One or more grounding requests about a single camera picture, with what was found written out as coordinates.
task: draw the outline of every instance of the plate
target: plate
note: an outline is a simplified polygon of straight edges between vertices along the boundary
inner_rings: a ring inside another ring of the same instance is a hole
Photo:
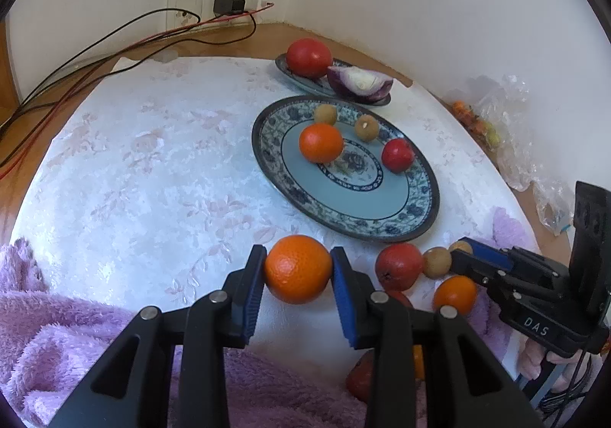
[[[317,106],[333,104],[344,150],[332,163],[316,165],[299,151],[299,135],[314,121]],[[354,124],[363,115],[380,123],[380,136],[360,141]],[[416,160],[405,173],[381,164],[382,150],[404,138]],[[252,128],[252,148],[265,176],[301,212],[345,235],[371,242],[404,242],[426,232],[439,211],[439,187],[421,151],[405,134],[371,110],[343,100],[288,97],[274,102]]]
[[[276,58],[276,66],[287,78],[289,78],[295,85],[297,85],[297,87],[308,92],[309,94],[320,95],[321,97],[331,97],[332,99],[344,100],[343,97],[340,97],[339,95],[337,95],[335,91],[331,88],[331,86],[329,85],[329,80],[327,79],[327,75],[319,79],[310,79],[310,78],[304,78],[303,76],[295,75],[291,70],[288,69],[288,64],[286,63],[286,54],[280,54],[280,56]],[[333,66],[340,66],[342,68],[348,68],[348,67],[351,67],[352,64],[346,63],[346,61],[342,61],[342,60],[333,60]],[[375,107],[387,106],[388,104],[390,104],[390,99],[391,99],[391,96],[390,94],[388,94],[388,97],[385,97],[384,99],[378,101],[377,103],[366,104],[366,105],[375,106]]]

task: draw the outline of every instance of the human hand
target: human hand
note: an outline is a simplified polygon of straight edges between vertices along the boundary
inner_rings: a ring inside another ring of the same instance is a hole
[[[532,339],[526,340],[526,346],[524,350],[520,353],[517,359],[517,371],[525,378],[529,380],[535,380],[539,378],[541,374],[541,362],[543,361],[543,356],[545,355],[545,349],[542,345],[539,345]],[[552,386],[552,391],[560,392],[566,390],[569,387],[569,382],[575,373],[575,369],[577,367],[577,362],[579,362],[579,357],[581,355],[581,351],[575,352],[575,354],[570,358],[563,358],[554,352],[548,352],[547,360],[552,364],[567,364],[566,369],[560,375],[560,378],[556,380],[554,386]],[[585,374],[585,370],[588,367],[588,359],[590,354],[586,354],[584,360],[581,363],[581,367],[579,369],[579,374],[575,378],[575,383],[577,383]]]

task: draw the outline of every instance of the onion half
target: onion half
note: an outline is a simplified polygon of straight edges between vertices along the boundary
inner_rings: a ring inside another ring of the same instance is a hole
[[[329,85],[337,95],[362,104],[372,104],[388,96],[393,78],[379,71],[329,66]]]

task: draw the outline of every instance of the table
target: table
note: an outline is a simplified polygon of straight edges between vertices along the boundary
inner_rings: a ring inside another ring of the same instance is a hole
[[[148,61],[107,79],[53,140],[13,239],[31,240],[53,292],[133,310],[189,305],[242,267],[254,243],[271,248],[297,232],[344,246],[353,266],[375,280],[381,246],[298,212],[254,160],[250,132],[259,112],[300,93],[273,61],[242,58]],[[396,82],[392,95],[375,112],[418,145],[441,192],[438,219],[417,245],[489,236],[494,206],[532,235],[492,163],[445,108],[418,84]],[[410,297],[426,308],[432,290],[422,277]],[[341,382],[360,355],[341,335],[330,288],[300,307],[266,291],[252,346],[330,383]]]

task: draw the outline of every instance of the tomato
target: tomato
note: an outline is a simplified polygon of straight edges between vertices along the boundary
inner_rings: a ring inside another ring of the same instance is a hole
[[[333,65],[333,56],[322,42],[300,39],[286,51],[286,63],[295,75],[316,79],[327,74],[327,68]]]
[[[453,276],[445,280],[435,291],[433,309],[452,306],[460,314],[467,315],[473,309],[477,299],[477,285],[466,276]]]
[[[424,355],[422,346],[414,346],[414,376],[417,380],[425,379]],[[365,352],[359,362],[353,367],[346,377],[347,390],[360,401],[369,402],[369,394],[372,389],[373,363],[375,353],[373,350]]]

